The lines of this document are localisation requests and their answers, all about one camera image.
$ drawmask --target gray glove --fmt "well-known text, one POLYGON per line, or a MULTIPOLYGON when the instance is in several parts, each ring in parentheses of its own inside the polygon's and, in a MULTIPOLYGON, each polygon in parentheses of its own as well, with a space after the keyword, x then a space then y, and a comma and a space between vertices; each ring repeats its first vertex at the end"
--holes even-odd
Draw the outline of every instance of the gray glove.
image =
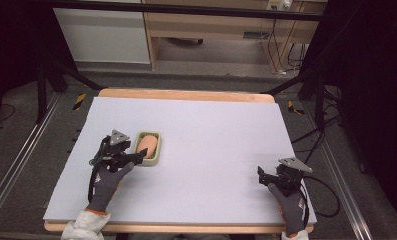
POLYGON ((286 224, 285 232, 287 237, 304 230, 304 222, 302 219, 304 200, 301 198, 301 194, 297 191, 285 197, 275 184, 269 183, 268 188, 280 205, 281 214, 286 224))
POLYGON ((95 194, 86 209, 105 212, 117 190, 118 184, 126 174, 132 171, 134 166, 135 164, 133 162, 129 162, 120 171, 112 173, 105 166, 101 165, 94 184, 95 194))

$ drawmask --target black floor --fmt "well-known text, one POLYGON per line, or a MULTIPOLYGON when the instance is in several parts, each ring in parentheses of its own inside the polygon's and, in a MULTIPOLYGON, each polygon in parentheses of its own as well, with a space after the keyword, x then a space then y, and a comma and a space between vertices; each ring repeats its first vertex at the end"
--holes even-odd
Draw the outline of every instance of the black floor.
MULTIPOLYGON (((279 80, 276 79, 229 76, 196 77, 121 73, 85 73, 85 75, 103 85, 124 88, 260 92, 279 84, 279 80)), ((23 233, 26 236, 24 239, 34 239, 34 236, 40 236, 44 239, 44 235, 59 235, 58 233, 49 233, 43 227, 42 217, 46 210, 46 201, 51 197, 70 150, 75 144, 75 139, 82 129, 93 97, 98 94, 97 91, 88 89, 79 82, 72 80, 68 80, 68 82, 68 91, 61 94, 52 119, 37 145, 34 146, 28 161, 22 166, 21 173, 17 176, 15 184, 0 207, 0 233, 12 233, 20 237, 23 233), (86 99, 80 110, 72 110, 80 93, 86 93, 86 99)), ((298 100, 296 96, 298 87, 292 87, 275 96, 291 140, 295 140, 313 129, 310 121, 310 115, 313 113, 312 110, 307 109, 311 109, 314 104, 313 101, 302 103, 304 115, 291 112, 288 109, 289 100, 298 100)), ((3 99, 3 103, 5 105, 2 106, 0 113, 0 183, 35 126, 37 114, 36 84, 32 82, 9 91, 3 99)), ((328 107, 330 104, 330 102, 326 102, 325 106, 328 107)), ((371 236, 373 239, 397 239, 397 214, 395 210, 384 196, 376 179, 371 175, 360 172, 358 157, 341 126, 341 117, 336 117, 338 112, 335 105, 328 107, 326 113, 325 119, 332 118, 334 120, 325 130, 324 143, 328 144, 340 171, 344 175, 371 236)), ((306 159, 309 150, 316 141, 317 135, 313 134, 294 143, 296 156, 302 160, 306 159)), ((312 176, 321 179, 328 186, 334 188, 334 179, 327 167, 326 154, 322 146, 318 146, 312 153, 308 165, 314 169, 312 176)), ((306 180, 306 185, 313 204, 320 213, 330 214, 335 212, 335 198, 325 186, 314 180, 306 180)), ((333 218, 317 216, 318 223, 315 225, 315 230, 310 234, 310 238, 356 239, 352 221, 350 221, 345 209, 341 205, 338 215, 333 218)), ((271 235, 256 237, 258 239, 271 239, 271 235)))

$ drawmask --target tripod leg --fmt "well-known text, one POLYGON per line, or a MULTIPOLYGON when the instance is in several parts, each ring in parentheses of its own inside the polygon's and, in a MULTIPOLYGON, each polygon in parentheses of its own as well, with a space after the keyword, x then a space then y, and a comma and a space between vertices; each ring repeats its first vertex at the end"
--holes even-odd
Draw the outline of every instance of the tripod leg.
POLYGON ((62 71, 62 72, 64 72, 64 73, 67 73, 68 75, 70 75, 70 76, 72 76, 73 78, 75 78, 76 80, 78 80, 78 81, 84 83, 86 86, 92 88, 93 90, 102 90, 102 89, 106 88, 106 87, 103 87, 103 86, 101 86, 101 85, 99 85, 99 84, 97 84, 97 83, 95 83, 95 82, 92 82, 92 81, 89 80, 88 78, 86 78, 86 77, 80 75, 79 73, 77 73, 77 72, 71 70, 70 68, 68 68, 68 67, 66 67, 66 66, 64 66, 64 65, 62 65, 61 63, 59 63, 59 62, 57 62, 57 61, 51 60, 51 63, 52 63, 55 67, 57 67, 60 71, 62 71))

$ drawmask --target person's arm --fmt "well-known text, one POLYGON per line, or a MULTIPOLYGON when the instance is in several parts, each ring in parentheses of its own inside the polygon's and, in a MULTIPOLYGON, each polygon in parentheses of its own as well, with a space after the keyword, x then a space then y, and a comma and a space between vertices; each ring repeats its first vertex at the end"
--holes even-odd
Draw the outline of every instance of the person's arm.
POLYGON ((95 180, 95 193, 92 201, 64 229, 61 239, 104 239, 101 229, 110 220, 111 214, 106 212, 107 206, 117 190, 119 182, 132 171, 134 163, 126 164, 120 171, 111 173, 101 166, 95 180))
POLYGON ((275 184, 268 185, 269 191, 276 197, 280 212, 285 220, 286 229, 282 232, 282 240, 307 240, 308 232, 305 230, 302 219, 304 201, 299 192, 292 193, 285 197, 275 184))

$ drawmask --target white tabletop surface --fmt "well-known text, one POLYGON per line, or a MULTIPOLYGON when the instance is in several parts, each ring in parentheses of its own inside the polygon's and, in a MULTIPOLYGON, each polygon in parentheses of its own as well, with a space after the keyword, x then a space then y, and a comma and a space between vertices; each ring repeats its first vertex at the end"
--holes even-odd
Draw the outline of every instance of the white tabletop surface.
POLYGON ((88 162, 113 129, 130 136, 126 153, 141 131, 159 132, 162 142, 156 166, 137 166, 122 180, 110 222, 282 224, 257 175, 257 166, 275 174, 278 159, 294 156, 277 104, 106 97, 94 99, 44 220, 74 220, 87 206, 88 162))

